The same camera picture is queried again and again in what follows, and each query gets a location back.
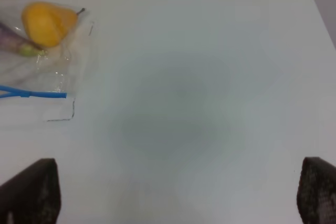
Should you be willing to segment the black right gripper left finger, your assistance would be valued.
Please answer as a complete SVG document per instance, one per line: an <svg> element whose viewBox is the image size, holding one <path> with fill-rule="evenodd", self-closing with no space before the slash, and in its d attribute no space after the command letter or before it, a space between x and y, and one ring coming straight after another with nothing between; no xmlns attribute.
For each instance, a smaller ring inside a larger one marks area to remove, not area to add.
<svg viewBox="0 0 336 224"><path fill-rule="evenodd" d="M1 185L1 223L56 223L60 210L53 158L39 159Z"/></svg>

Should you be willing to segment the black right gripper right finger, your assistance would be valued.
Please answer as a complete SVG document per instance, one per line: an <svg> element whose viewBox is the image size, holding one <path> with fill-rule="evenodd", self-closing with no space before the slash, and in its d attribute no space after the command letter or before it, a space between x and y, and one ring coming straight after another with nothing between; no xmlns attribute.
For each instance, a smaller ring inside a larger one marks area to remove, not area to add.
<svg viewBox="0 0 336 224"><path fill-rule="evenodd" d="M303 223L335 223L335 166L319 157L306 157L297 191Z"/></svg>

